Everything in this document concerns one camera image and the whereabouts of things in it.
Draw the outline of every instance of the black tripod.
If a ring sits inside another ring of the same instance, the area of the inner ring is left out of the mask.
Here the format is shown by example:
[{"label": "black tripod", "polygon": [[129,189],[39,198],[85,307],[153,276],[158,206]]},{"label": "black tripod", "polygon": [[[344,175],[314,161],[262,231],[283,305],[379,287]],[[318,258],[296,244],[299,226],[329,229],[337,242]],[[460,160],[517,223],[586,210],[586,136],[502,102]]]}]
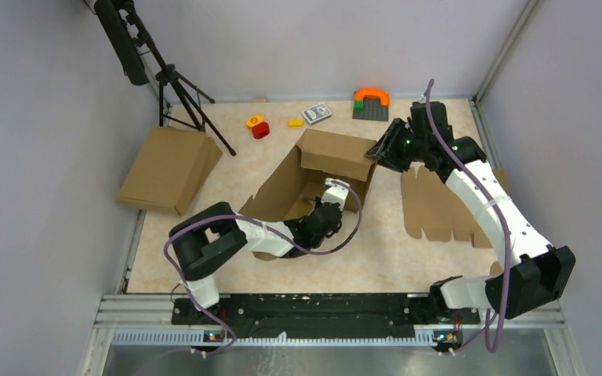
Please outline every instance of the black tripod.
[{"label": "black tripod", "polygon": [[[205,97],[210,103],[215,103],[216,101],[210,96],[207,96],[206,93],[201,91],[197,86],[193,85],[193,83],[188,81],[188,79],[185,78],[181,73],[177,72],[174,67],[174,64],[167,64],[165,62],[165,60],[162,58],[162,55],[156,48],[154,40],[151,38],[147,29],[142,23],[142,20],[135,12],[135,7],[132,4],[132,2],[125,2],[125,9],[128,12],[128,15],[125,17],[126,21],[128,21],[129,24],[132,24],[135,27],[137,27],[137,30],[139,31],[139,33],[137,34],[137,38],[134,39],[135,44],[139,47],[146,44],[149,48],[149,51],[145,53],[150,52],[154,56],[156,62],[158,62],[158,65],[161,68],[161,71],[155,75],[156,80],[158,80],[158,96],[160,97],[158,107],[158,118],[160,120],[159,125],[163,126],[163,119],[168,118],[193,129],[197,129],[200,132],[206,132],[205,124],[208,124],[211,130],[213,130],[216,136],[218,136],[220,141],[222,141],[223,145],[225,145],[230,154],[233,156],[237,155],[237,152],[234,151],[234,149],[232,149],[232,146],[230,146],[230,144],[227,143],[227,141],[223,138],[223,135],[221,135],[220,132],[218,132],[218,129],[216,129],[215,125],[213,125],[209,117],[206,116],[206,114],[201,109],[201,106],[198,103],[200,95]],[[183,83],[190,86],[198,94],[197,102],[193,99],[192,96],[190,96],[188,91],[183,87],[183,85],[181,85],[181,82],[179,82],[179,80],[183,81]],[[165,97],[163,96],[163,90],[165,89],[165,86],[167,84],[170,84],[172,86],[172,89],[174,89],[176,96],[179,97],[183,108],[185,108],[188,115],[190,115],[190,119],[193,121],[192,125],[186,123],[185,121],[175,119],[174,117],[165,114]],[[195,115],[193,107],[194,110],[196,110],[201,115],[201,122],[198,120],[197,115]]]}]

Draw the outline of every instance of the black mounting plate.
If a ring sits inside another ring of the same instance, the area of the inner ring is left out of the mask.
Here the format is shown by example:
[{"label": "black mounting plate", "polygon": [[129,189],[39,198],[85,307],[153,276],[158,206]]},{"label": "black mounting plate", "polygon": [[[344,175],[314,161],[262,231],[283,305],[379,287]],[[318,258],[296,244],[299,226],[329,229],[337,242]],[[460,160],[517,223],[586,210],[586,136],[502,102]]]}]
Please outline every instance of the black mounting plate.
[{"label": "black mounting plate", "polygon": [[[178,298],[173,325],[210,325],[190,299]],[[437,318],[425,295],[419,294],[231,294],[221,295],[209,311],[224,320],[240,338],[410,338],[420,324],[453,324],[455,317]],[[478,324],[478,313],[456,310],[463,324]]]}]

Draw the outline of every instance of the gray wall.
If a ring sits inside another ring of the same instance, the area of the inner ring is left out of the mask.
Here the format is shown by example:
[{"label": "gray wall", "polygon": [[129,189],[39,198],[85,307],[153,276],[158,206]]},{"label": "gray wall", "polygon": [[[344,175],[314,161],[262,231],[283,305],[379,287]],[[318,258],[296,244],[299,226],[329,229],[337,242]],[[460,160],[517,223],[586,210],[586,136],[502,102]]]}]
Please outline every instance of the gray wall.
[{"label": "gray wall", "polygon": [[474,94],[526,0],[147,0],[163,56],[217,99]]},{"label": "gray wall", "polygon": [[155,112],[81,0],[0,0],[0,374],[78,372]]},{"label": "gray wall", "polygon": [[576,254],[561,304],[602,374],[602,2],[543,2],[484,111],[524,214]]}]

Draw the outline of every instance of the cable tie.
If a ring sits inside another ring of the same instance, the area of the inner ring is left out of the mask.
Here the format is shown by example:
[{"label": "cable tie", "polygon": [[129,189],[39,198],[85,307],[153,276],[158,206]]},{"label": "cable tie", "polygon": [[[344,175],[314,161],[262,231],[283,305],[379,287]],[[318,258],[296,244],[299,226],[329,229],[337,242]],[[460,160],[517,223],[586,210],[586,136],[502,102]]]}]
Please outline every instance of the cable tie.
[{"label": "cable tie", "polygon": [[489,202],[485,203],[483,207],[481,207],[481,209],[474,215],[474,218],[477,220],[477,222],[479,222],[479,219],[481,219],[481,216],[487,212],[490,208],[492,208],[495,205],[499,205],[503,202],[506,201],[511,201],[511,196],[497,196],[494,197],[492,200],[490,200]]}]

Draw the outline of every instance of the open cardboard box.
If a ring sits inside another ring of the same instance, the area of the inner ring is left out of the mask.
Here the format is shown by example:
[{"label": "open cardboard box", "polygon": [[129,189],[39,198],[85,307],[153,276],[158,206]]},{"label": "open cardboard box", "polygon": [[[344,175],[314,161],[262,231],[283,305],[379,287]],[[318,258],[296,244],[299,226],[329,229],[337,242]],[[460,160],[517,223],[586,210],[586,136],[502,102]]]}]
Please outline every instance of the open cardboard box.
[{"label": "open cardboard box", "polygon": [[222,155],[204,132],[154,127],[118,200],[143,210],[184,215]]},{"label": "open cardboard box", "polygon": [[[239,213],[268,222],[310,214],[315,197],[325,191],[328,177],[349,183],[361,202],[365,202],[377,164],[364,155],[374,145],[375,141],[371,139],[307,129]],[[351,195],[345,210],[358,210]],[[262,260],[276,258],[259,252],[254,254]]]},{"label": "open cardboard box", "polygon": [[[493,170],[502,188],[509,193],[504,170]],[[437,176],[423,166],[410,168],[401,176],[404,225],[415,239],[431,241],[471,241],[475,248],[492,248],[477,221],[455,193]]]}]

